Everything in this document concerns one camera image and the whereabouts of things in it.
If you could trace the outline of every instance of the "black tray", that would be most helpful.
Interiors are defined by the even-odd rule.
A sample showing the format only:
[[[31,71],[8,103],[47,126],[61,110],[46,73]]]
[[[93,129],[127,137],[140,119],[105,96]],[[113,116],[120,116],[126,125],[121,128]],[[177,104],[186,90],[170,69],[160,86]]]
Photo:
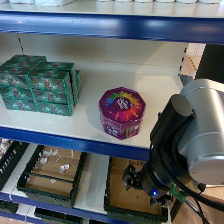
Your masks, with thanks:
[[[79,181],[80,181],[82,170],[83,170],[84,163],[85,163],[86,153],[81,153],[78,167],[76,170],[76,174],[74,177],[74,181],[72,182],[73,188],[70,192],[70,196],[65,197],[62,195],[52,194],[49,192],[35,190],[35,189],[29,189],[29,188],[25,187],[26,182],[29,179],[29,176],[35,175],[35,174],[32,174],[31,172],[32,172],[33,167],[35,166],[37,160],[39,159],[43,149],[44,149],[43,145],[37,146],[37,149],[35,150],[34,154],[32,155],[30,161],[27,163],[26,168],[23,171],[23,173],[17,183],[17,189],[19,191],[23,191],[28,196],[28,198],[31,200],[44,202],[44,203],[48,203],[48,204],[60,205],[60,206],[67,207],[67,208],[72,208],[75,203],[75,198],[76,198],[77,191],[78,191]],[[57,178],[55,178],[55,177],[49,177],[49,176],[43,176],[43,175],[41,175],[41,176],[49,178],[49,179],[57,180]]]
[[[8,202],[8,201],[2,201],[0,200],[0,211],[15,214],[18,209],[18,204]]]
[[[124,208],[118,208],[110,206],[110,172],[112,165],[112,157],[110,157],[109,166],[108,166],[108,174],[107,174],[107,182],[106,182],[106,190],[104,196],[104,210],[107,212],[107,216],[111,219],[117,219],[129,223],[138,223],[138,224],[153,224],[153,223],[162,223],[168,221],[168,209],[162,209],[162,215],[156,215],[146,212],[134,211]]]
[[[0,160],[0,190],[11,176],[29,143],[14,141]]]
[[[36,208],[34,215],[41,218],[42,221],[51,224],[81,224],[82,218],[54,212],[42,208]]]

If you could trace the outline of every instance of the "blue shelf edge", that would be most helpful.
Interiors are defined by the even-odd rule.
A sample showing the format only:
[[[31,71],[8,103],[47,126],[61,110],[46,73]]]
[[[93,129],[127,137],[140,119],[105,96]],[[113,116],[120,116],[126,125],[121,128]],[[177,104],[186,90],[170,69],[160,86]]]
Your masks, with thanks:
[[[224,18],[0,11],[0,32],[224,44]]]
[[[51,211],[61,212],[61,213],[69,214],[69,215],[74,215],[74,216],[87,218],[87,219],[93,219],[93,220],[111,223],[111,224],[128,224],[127,222],[123,222],[120,220],[110,219],[107,217],[106,214],[95,213],[95,212],[85,211],[85,210],[76,209],[76,208],[70,209],[70,208],[65,208],[62,206],[50,205],[47,203],[33,201],[28,198],[20,197],[20,196],[16,196],[16,195],[12,195],[11,197],[12,197],[12,202],[14,202],[14,203],[32,205],[35,207],[48,209]]]
[[[10,213],[6,213],[6,212],[0,212],[0,216],[6,217],[6,218],[9,218],[9,219],[17,219],[17,220],[20,220],[20,221],[26,221],[25,216],[18,215],[18,214],[10,214]]]
[[[146,161],[148,148],[139,148],[107,142],[98,142],[65,136],[57,136],[39,132],[0,127],[0,137],[40,145],[49,145],[82,152],[110,155],[115,157]]]

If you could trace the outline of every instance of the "white shelf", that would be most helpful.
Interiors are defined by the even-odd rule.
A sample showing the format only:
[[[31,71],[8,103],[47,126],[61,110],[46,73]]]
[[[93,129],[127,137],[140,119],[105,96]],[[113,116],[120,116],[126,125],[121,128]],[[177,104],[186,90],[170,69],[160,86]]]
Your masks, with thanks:
[[[144,74],[115,74],[111,71],[89,71],[82,74],[82,93],[72,117],[39,112],[7,110],[0,100],[0,127],[53,134],[119,145],[149,148],[149,134],[172,94],[179,93],[182,84],[179,77],[150,76]],[[98,102],[108,89],[126,87],[139,92],[146,103],[140,132],[125,140],[116,139],[103,131]]]
[[[18,163],[15,169],[17,177],[21,175],[25,169],[27,162],[33,154],[34,148],[36,148],[36,145],[30,144],[30,146],[27,148],[27,152],[30,153],[24,154],[23,158]],[[109,156],[96,154],[87,155],[74,208],[89,212],[106,214],[103,208],[103,202],[106,189],[108,164]],[[11,185],[14,186],[14,190],[11,192],[11,194],[14,196],[28,198],[25,193],[17,190],[16,185],[18,178],[14,177],[13,175],[10,177]]]
[[[99,2],[97,0],[76,0],[59,7],[40,7],[30,4],[0,5],[2,11],[47,12],[47,13],[81,13],[110,15],[144,15],[172,17],[206,17],[223,18],[224,5],[220,4],[182,4],[182,3],[138,3],[138,2]]]

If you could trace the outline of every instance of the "shelving unit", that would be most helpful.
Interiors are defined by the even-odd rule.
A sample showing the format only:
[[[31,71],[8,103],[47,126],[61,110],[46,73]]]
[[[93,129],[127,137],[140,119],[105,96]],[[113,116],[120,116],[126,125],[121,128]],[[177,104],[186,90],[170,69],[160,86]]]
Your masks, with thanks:
[[[4,38],[1,38],[0,49],[3,55],[0,62],[15,53],[35,54],[35,52],[39,55],[46,53],[51,61],[74,60],[78,64],[78,69],[81,68],[83,71],[83,91],[71,118],[7,111],[0,100],[0,117],[4,118],[0,119],[0,137],[95,154],[87,159],[86,166],[89,169],[84,169],[74,209],[31,201],[17,191],[18,177],[35,149],[34,144],[29,146],[12,173],[0,193],[0,199],[103,222],[121,223],[108,219],[103,210],[109,156],[147,160],[149,134],[157,120],[157,114],[163,110],[170,96],[179,93],[182,88],[177,75],[187,44],[173,43],[177,46],[177,49],[174,49],[174,45],[168,46],[163,41],[224,44],[223,27],[223,3],[219,5],[158,2],[123,4],[76,0],[63,7],[1,4],[0,32],[11,34],[4,34]],[[50,47],[40,47],[42,40]],[[141,40],[160,42],[159,44],[147,42],[152,49],[150,51],[145,41],[143,43]],[[58,44],[60,48],[57,51],[54,48]],[[113,57],[108,56],[104,47],[113,51]],[[77,57],[74,53],[77,49],[78,53],[85,50],[82,57]],[[139,59],[138,55],[141,54],[144,57]],[[104,133],[97,107],[103,93],[118,86],[138,91],[146,102],[140,133],[123,141]],[[21,205],[19,213],[17,212],[18,214],[12,218],[26,217],[29,222],[42,223],[33,216],[34,207],[29,207],[26,216],[22,216],[25,207]]]

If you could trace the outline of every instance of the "stacked green boxes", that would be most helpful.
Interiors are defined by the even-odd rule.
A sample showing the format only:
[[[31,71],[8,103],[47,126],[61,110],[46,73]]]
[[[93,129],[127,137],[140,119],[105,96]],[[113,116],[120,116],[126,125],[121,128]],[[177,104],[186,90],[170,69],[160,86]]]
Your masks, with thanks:
[[[74,63],[14,55],[0,66],[0,95],[10,110],[71,116],[80,92],[81,75]]]
[[[33,69],[28,82],[39,112],[72,115],[74,102],[67,71]]]
[[[37,69],[66,71],[69,73],[71,89],[73,93],[73,101],[76,106],[80,91],[81,91],[81,73],[75,70],[74,63],[61,63],[61,62],[40,62]]]
[[[27,75],[38,63],[16,55],[0,67],[0,95],[7,109],[37,111]]]

